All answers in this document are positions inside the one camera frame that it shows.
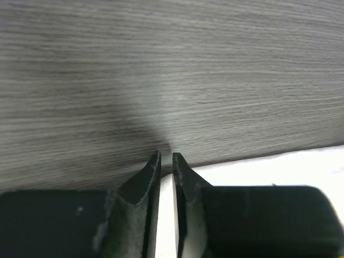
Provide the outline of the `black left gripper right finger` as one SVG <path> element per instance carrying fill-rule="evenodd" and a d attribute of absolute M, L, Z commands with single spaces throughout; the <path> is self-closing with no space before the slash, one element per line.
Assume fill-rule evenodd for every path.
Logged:
<path fill-rule="evenodd" d="M 178 257 L 342 257 L 343 228 L 311 186 L 214 186 L 173 154 Z"/>

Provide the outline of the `white and green raglan t-shirt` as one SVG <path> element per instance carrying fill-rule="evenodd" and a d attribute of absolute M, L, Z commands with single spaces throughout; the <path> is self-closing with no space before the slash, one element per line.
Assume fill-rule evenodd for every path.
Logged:
<path fill-rule="evenodd" d="M 210 166 L 194 171 L 212 185 L 310 185 L 331 201 L 343 221 L 343 147 L 303 150 Z M 176 257 L 173 176 L 161 179 L 156 257 Z"/>

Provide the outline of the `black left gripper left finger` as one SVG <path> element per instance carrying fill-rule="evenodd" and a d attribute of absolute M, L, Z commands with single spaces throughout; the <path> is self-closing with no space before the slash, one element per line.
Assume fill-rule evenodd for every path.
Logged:
<path fill-rule="evenodd" d="M 117 190 L 1 194 L 1 257 L 154 257 L 161 153 Z"/>

